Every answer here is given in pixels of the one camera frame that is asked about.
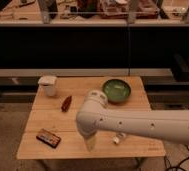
clutter on shelf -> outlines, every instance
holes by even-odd
[[[98,10],[103,18],[126,18],[129,14],[131,0],[100,0]],[[157,18],[159,8],[152,0],[140,0],[137,8],[137,18]]]

small white object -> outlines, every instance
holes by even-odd
[[[114,142],[116,145],[118,145],[118,144],[120,143],[120,138],[114,137],[114,138],[113,138],[113,142]]]
[[[56,89],[57,77],[53,75],[42,76],[38,84],[43,87],[44,92],[47,96],[55,96],[57,93]]]
[[[127,1],[126,0],[115,0],[118,4],[120,5],[125,5],[127,4]]]
[[[127,137],[127,134],[123,132],[117,132],[116,136],[119,137],[120,139],[125,139]]]

table leg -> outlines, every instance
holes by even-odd
[[[137,162],[136,166],[134,167],[134,169],[141,169],[142,164],[144,163],[144,161],[147,159],[145,157],[135,157],[134,158]]]
[[[38,164],[44,168],[45,171],[50,171],[50,167],[44,162],[44,160],[36,160]]]

black panel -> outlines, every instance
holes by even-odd
[[[0,27],[0,68],[128,68],[126,28]]]
[[[131,28],[132,68],[169,68],[173,55],[189,57],[189,27]]]

white cup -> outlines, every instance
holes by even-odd
[[[45,94],[49,97],[57,94],[56,83],[57,77],[53,75],[42,76],[38,81],[38,84],[43,87]]]

